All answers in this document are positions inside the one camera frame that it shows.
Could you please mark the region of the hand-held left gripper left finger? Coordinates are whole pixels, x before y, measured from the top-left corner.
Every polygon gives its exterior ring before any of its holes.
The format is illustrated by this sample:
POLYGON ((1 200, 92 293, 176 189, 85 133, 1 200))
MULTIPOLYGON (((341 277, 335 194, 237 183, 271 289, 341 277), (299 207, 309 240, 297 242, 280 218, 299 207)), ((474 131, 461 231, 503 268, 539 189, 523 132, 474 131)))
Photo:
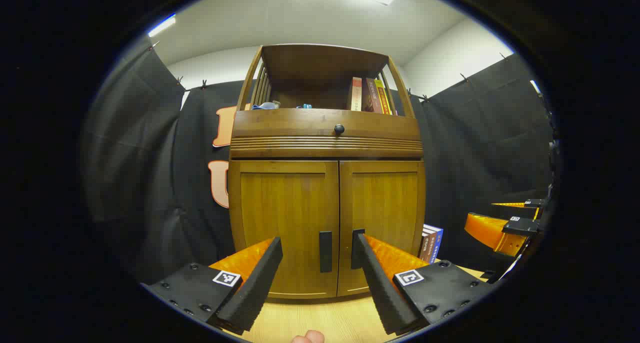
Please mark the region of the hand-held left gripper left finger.
POLYGON ((142 286, 183 315, 240 336, 261 313, 282 258, 276 236, 210 265, 188 263, 142 286))

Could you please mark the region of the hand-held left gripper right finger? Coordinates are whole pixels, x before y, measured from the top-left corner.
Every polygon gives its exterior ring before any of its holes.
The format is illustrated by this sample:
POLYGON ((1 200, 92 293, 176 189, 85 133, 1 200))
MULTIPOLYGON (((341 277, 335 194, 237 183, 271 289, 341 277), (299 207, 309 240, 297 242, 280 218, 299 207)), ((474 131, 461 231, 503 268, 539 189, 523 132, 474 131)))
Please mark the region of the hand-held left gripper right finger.
POLYGON ((355 234, 352 245, 387 334, 446 320, 496 288, 446 259, 428 264, 365 233, 355 234))

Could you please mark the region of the black door handle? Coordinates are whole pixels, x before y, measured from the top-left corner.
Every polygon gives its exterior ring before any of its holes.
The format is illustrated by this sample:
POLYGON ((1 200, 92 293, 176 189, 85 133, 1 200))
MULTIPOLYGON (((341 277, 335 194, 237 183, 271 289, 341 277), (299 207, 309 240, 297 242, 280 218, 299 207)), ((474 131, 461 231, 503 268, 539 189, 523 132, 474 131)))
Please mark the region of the black door handle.
POLYGON ((333 270, 333 232, 318 232, 318 261, 321 273, 333 270))
POLYGON ((352 249, 350 254, 350 268, 358 270, 362 268, 363 250, 361 236, 365 234, 365 229, 354 229, 352 231, 352 249))

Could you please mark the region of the wooden shoe cabinet door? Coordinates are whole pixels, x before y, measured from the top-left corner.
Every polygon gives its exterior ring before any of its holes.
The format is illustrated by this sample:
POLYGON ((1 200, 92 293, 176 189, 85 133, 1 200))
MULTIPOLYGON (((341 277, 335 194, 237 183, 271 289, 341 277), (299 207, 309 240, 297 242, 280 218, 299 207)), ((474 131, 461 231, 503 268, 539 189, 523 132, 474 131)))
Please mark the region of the wooden shoe cabinet door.
POLYGON ((368 292, 361 268, 352 267, 354 231, 418 254, 425 222, 426 179, 422 161, 339 163, 338 296, 368 292))
POLYGON ((228 168, 236 250, 279 237, 274 299, 338 295, 339 172, 333 160, 233 160, 228 168), (333 232, 333 270, 320 272, 319 232, 333 232))

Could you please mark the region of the wooden double-door shoe cabinet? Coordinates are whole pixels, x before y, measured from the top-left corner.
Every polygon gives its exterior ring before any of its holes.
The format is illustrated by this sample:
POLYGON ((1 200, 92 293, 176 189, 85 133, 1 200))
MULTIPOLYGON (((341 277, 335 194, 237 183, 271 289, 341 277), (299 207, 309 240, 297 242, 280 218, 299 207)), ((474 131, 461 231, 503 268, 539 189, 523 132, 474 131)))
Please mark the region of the wooden double-door shoe cabinet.
MULTIPOLYGON (((393 109, 393 116, 416 119, 409 93, 390 56, 354 47, 323 44, 277 44, 259 47, 247 71, 233 119, 235 120, 237 112, 253 111, 253 105, 273 101, 279 101, 279 109, 296 109, 302 104, 311 104, 313 109, 351 111, 348 108, 348 95, 352 77, 382 81, 393 109)), ((233 159, 230 156, 229 166, 231 161, 235 160, 336 161, 339 182, 341 161, 421 161, 425 177, 423 156, 418 160, 406 158, 233 159)))

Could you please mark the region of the wooden cabinet drawer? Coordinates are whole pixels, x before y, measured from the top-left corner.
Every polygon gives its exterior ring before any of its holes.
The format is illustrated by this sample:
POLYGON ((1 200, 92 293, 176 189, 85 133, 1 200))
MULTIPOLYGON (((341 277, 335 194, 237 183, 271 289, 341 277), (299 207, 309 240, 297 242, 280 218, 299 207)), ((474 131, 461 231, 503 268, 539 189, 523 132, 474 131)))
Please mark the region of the wooden cabinet drawer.
POLYGON ((416 159, 423 157, 413 117, 338 109, 239 111, 230 141, 232 159, 416 159), (337 136, 334 126, 345 132, 337 136))

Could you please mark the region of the brown book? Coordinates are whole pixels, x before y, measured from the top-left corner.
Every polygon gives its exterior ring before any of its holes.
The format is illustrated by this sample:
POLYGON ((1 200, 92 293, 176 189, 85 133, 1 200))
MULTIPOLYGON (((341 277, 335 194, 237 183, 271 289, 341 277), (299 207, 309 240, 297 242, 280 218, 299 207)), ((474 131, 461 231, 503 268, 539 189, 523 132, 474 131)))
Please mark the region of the brown book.
POLYGON ((420 251, 418 258, 425 261, 425 263, 430 263, 431 254, 432 254, 432 240, 434 238, 435 231, 430 229, 427 225, 423 225, 422 229, 422 242, 420 246, 420 251))

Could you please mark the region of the blue book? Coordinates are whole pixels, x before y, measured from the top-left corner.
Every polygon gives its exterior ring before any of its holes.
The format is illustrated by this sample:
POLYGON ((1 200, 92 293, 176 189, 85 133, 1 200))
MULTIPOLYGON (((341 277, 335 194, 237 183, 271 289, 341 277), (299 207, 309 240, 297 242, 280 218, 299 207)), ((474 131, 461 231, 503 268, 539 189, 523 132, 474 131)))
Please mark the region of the blue book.
POLYGON ((437 259, 439 250, 441 248, 442 236, 444 234, 444 230, 441 227, 429 226, 431 231, 434 231, 434 242, 432 248, 432 254, 430 255, 430 264, 433 264, 437 259))

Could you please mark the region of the black backdrop cloth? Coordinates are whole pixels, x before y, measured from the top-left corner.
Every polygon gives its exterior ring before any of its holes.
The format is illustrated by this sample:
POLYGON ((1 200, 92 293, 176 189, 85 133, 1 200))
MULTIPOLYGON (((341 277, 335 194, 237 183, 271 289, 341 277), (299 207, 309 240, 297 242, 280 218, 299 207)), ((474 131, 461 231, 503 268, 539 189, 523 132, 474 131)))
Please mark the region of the black backdrop cloth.
MULTIPOLYGON (((524 62, 471 76, 431 99, 409 95, 425 167, 424 224, 442 228, 437 259, 498 272, 515 257, 465 231, 468 213, 509 219, 492 203, 546 198, 553 138, 524 62)), ((94 230, 126 272, 153 284, 189 263, 237 251, 227 170, 245 79, 185 89, 146 38, 107 77, 87 113, 78 172, 94 230)))

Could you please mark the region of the maroon book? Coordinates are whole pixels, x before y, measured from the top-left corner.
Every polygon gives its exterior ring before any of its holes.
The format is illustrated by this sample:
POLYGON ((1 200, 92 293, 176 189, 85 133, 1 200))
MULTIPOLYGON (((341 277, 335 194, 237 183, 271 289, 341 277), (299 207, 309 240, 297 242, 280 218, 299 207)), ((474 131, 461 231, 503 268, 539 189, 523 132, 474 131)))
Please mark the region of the maroon book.
POLYGON ((362 107, 363 112, 384 113, 378 86, 374 78, 362 78, 362 107))

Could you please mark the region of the beige and red book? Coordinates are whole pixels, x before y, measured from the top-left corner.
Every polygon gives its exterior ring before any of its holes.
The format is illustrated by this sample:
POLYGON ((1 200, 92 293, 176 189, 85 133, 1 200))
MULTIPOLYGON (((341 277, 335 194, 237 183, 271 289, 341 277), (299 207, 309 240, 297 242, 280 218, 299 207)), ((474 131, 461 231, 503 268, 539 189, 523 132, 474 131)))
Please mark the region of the beige and red book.
POLYGON ((347 107, 350 111, 362 112, 362 79, 352 77, 350 81, 347 107))

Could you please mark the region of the small ceiling light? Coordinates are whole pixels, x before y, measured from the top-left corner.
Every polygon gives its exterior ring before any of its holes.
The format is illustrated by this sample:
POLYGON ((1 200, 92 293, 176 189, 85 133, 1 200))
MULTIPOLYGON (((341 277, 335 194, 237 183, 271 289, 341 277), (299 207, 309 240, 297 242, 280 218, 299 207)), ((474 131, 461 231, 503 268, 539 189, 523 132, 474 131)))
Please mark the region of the small ceiling light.
POLYGON ((176 24, 176 14, 175 13, 170 15, 166 19, 164 19, 158 25, 154 26, 150 31, 147 32, 147 36, 149 38, 156 37, 158 34, 162 33, 163 31, 166 31, 168 28, 174 26, 174 24, 176 24))

